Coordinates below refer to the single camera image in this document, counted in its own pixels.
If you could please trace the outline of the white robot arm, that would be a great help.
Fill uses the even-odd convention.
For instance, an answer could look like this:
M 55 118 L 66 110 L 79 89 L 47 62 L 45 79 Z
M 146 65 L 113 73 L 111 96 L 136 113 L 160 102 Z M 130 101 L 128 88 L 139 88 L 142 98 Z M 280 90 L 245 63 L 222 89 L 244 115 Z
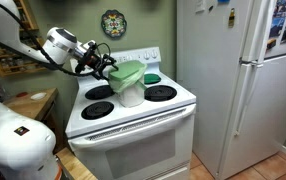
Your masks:
M 65 61 L 73 58 L 77 66 L 71 74 L 76 77 L 101 80 L 103 70 L 116 63 L 110 54 L 99 53 L 98 43 L 81 43 L 64 28 L 51 28 L 45 43 L 33 47 L 20 40 L 24 29 L 15 2 L 0 0 L 0 46 L 63 73 L 68 72 L 63 68 Z M 0 101 L 0 172 L 5 180 L 60 180 L 62 176 L 53 154 L 55 134 L 32 115 L 42 105 L 43 100 L 34 94 Z

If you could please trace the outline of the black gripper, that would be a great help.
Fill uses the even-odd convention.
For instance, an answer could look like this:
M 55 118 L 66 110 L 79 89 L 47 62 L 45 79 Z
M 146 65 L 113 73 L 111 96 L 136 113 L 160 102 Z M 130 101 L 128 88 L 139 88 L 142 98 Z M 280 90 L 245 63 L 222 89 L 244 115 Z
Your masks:
M 77 65 L 74 68 L 75 73 L 83 75 L 86 66 L 92 69 L 92 71 L 89 72 L 89 75 L 93 76 L 95 79 L 106 79 L 106 76 L 103 74 L 104 69 L 106 71 L 119 70 L 116 63 L 112 63 L 112 57 L 109 54 L 102 55 L 99 52 L 97 44 L 91 44 L 81 59 L 77 61 Z

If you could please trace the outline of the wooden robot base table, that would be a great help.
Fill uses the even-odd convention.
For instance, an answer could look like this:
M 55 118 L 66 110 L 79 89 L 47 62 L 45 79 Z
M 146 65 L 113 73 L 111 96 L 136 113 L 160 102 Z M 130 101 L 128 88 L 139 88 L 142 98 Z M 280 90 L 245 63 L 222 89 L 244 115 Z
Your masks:
M 68 148 L 60 150 L 56 156 L 73 180 L 98 180 Z

